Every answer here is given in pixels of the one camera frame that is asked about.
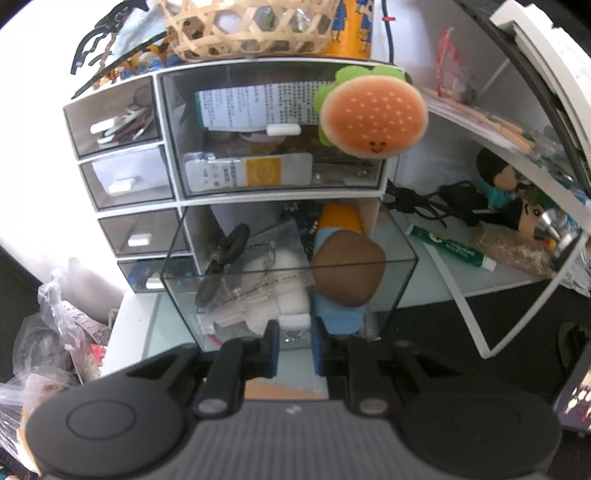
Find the white mechanical keyboard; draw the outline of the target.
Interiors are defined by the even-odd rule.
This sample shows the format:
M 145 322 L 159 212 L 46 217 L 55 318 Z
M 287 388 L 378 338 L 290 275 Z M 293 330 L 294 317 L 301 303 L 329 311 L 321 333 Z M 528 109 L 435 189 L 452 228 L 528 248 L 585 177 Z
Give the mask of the white mechanical keyboard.
M 582 147 L 590 147 L 590 56 L 535 4 L 504 2 L 491 16 L 497 28 L 515 38 L 561 100 Z

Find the clear large bottom drawer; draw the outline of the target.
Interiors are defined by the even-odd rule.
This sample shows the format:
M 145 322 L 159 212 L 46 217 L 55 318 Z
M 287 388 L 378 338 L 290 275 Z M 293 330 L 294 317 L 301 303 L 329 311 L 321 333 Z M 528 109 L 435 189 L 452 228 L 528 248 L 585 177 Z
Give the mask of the clear large bottom drawer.
M 381 334 L 418 256 L 377 199 L 198 205 L 181 216 L 160 279 L 204 350 L 280 325 L 304 348 L 329 334 Z

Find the yellow cartoon pen cup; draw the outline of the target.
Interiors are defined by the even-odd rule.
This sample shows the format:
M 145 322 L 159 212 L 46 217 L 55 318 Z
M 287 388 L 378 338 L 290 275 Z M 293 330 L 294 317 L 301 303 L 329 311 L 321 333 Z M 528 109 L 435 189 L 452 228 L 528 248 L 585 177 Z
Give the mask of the yellow cartoon pen cup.
M 372 50 L 374 0 L 339 1 L 332 23 L 328 57 L 367 60 Z

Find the smartphone playing cartoon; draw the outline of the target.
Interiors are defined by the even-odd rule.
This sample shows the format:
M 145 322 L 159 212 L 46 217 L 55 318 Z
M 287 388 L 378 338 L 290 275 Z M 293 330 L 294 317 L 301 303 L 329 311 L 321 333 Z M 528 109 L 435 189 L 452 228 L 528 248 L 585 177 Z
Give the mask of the smartphone playing cartoon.
M 554 403 L 561 426 L 581 435 L 590 434 L 590 349 L 586 348 Z

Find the black laptop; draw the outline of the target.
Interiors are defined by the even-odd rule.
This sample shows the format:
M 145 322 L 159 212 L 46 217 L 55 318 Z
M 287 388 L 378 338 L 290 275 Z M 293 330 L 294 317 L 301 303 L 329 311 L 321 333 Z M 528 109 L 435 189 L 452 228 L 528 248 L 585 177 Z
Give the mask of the black laptop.
M 590 167 L 584 158 L 583 147 L 576 137 L 572 122 L 567 118 L 563 102 L 555 93 L 551 92 L 546 81 L 521 52 L 515 40 L 489 20 L 490 15 L 500 7 L 501 3 L 499 1 L 462 0 L 455 0 L 454 3 L 490 37 L 524 78 L 550 120 L 576 179 L 583 190 L 590 193 Z

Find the green white tube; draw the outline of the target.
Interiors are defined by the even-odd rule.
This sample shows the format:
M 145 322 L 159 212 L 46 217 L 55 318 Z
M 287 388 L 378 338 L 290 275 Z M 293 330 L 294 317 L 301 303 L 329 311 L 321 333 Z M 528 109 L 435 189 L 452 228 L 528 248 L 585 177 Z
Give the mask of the green white tube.
M 465 245 L 459 241 L 452 240 L 435 232 L 431 232 L 418 225 L 411 224 L 407 228 L 406 234 L 420 239 L 430 246 L 438 248 L 442 251 L 446 251 L 455 258 L 474 267 L 482 268 L 488 271 L 494 271 L 496 269 L 496 261 L 486 256 L 479 250 Z

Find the black hair claw clips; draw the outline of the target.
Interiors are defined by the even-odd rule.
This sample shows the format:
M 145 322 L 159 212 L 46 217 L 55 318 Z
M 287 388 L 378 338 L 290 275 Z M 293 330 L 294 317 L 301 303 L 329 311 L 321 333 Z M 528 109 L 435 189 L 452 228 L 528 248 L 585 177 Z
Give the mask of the black hair claw clips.
M 76 76 L 83 67 L 95 73 L 72 95 L 77 99 L 103 80 L 114 82 L 121 69 L 137 72 L 142 54 L 154 46 L 167 56 L 167 32 L 157 1 L 118 1 L 79 41 L 70 67 Z

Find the black desk mat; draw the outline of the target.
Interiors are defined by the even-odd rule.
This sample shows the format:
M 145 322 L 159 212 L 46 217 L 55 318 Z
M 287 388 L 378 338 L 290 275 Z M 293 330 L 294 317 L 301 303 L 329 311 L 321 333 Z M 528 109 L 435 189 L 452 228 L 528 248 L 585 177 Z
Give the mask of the black desk mat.
M 549 282 L 469 297 L 468 303 L 489 345 L 496 344 L 526 312 Z M 399 308 L 381 314 L 385 340 L 416 342 L 451 363 L 481 370 L 550 403 L 571 375 L 560 355 L 560 328 L 569 323 L 590 330 L 590 299 L 562 286 L 534 319 L 492 359 L 480 357 L 454 301 Z

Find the white drawer organizer cabinet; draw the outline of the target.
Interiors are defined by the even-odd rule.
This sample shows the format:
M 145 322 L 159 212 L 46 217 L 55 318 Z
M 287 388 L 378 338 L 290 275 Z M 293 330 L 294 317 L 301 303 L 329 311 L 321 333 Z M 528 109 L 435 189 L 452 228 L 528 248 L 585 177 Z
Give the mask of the white drawer organizer cabinet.
M 221 60 L 149 72 L 64 107 L 98 223 L 136 293 L 167 256 L 206 266 L 186 208 L 383 196 L 389 162 L 322 144 L 312 101 L 345 59 Z

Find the red snack packet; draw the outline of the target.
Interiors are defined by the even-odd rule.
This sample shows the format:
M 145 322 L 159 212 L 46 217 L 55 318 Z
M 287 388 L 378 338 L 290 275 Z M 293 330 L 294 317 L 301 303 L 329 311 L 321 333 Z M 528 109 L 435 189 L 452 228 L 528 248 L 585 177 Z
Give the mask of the red snack packet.
M 477 89 L 474 76 L 452 40 L 454 30 L 454 27 L 447 28 L 439 38 L 436 92 L 440 98 L 470 105 L 477 98 Z

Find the black handled scissors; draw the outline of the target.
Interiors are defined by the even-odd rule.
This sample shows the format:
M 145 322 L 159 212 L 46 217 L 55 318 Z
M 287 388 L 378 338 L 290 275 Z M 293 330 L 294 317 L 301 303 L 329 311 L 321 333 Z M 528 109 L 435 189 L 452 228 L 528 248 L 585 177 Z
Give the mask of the black handled scissors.
M 204 276 L 198 282 L 197 295 L 195 295 L 194 300 L 197 309 L 204 309 L 214 299 L 219 285 L 221 285 L 221 276 L 224 269 L 235 263 L 242 255 L 242 252 L 245 251 L 249 235 L 249 226 L 240 223 L 221 242 L 219 255 L 209 263 Z

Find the hamburger plush toy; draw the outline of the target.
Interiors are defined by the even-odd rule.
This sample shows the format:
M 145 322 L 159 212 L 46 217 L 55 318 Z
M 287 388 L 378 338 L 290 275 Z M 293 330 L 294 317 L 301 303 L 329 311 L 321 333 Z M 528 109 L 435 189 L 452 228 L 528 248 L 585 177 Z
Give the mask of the hamburger plush toy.
M 429 125 L 421 93 L 403 70 L 346 66 L 314 97 L 318 138 L 359 159 L 382 160 L 414 147 Z

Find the white fluffy item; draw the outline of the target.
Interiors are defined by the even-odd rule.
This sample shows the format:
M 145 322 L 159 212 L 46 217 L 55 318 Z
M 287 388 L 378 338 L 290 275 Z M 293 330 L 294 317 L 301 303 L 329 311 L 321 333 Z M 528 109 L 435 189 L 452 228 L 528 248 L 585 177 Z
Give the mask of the white fluffy item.
M 249 330 L 263 335 L 270 320 L 287 331 L 308 329 L 311 284 L 304 254 L 276 249 L 250 260 L 242 274 L 242 311 Z

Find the clear plastic bags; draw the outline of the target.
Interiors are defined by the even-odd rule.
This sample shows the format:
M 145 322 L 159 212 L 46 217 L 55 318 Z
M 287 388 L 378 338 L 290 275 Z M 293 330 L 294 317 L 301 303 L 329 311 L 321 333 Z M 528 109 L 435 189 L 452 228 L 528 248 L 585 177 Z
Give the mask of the clear plastic bags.
M 13 377 L 1 384 L 1 466 L 35 479 L 26 426 L 40 404 L 100 377 L 123 292 L 91 272 L 54 276 L 37 290 L 39 311 L 22 322 Z

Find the brown round plush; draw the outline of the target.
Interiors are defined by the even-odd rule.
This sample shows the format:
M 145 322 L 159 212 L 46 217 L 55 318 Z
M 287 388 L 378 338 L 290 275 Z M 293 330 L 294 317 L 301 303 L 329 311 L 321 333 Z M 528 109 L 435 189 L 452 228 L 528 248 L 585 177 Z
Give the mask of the brown round plush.
M 386 253 L 366 235 L 338 230 L 315 252 L 311 273 L 318 294 L 347 307 L 367 304 L 386 271 Z

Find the brown cardboard sheet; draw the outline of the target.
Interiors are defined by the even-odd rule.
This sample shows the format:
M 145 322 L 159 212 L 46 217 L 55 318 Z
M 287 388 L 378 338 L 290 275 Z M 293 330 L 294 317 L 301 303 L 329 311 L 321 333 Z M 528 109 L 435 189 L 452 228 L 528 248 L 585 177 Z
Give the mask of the brown cardboard sheet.
M 328 396 L 314 391 L 280 386 L 262 380 L 249 380 L 245 383 L 245 399 L 247 400 L 325 400 Z

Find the woven bamboo basket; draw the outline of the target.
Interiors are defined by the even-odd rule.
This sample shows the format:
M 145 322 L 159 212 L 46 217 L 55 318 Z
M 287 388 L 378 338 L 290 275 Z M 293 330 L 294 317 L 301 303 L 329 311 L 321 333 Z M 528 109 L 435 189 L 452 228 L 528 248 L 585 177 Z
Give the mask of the woven bamboo basket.
M 183 61 L 318 55 L 332 41 L 337 1 L 161 1 Z

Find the cartoon boy figurine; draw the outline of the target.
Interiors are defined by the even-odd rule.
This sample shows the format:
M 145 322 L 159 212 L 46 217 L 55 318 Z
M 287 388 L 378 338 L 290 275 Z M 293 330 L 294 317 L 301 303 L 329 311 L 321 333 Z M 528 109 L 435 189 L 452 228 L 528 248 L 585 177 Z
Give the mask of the cartoon boy figurine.
M 520 182 L 512 165 L 487 148 L 476 157 L 477 188 L 487 197 L 489 208 L 500 210 L 519 197 Z

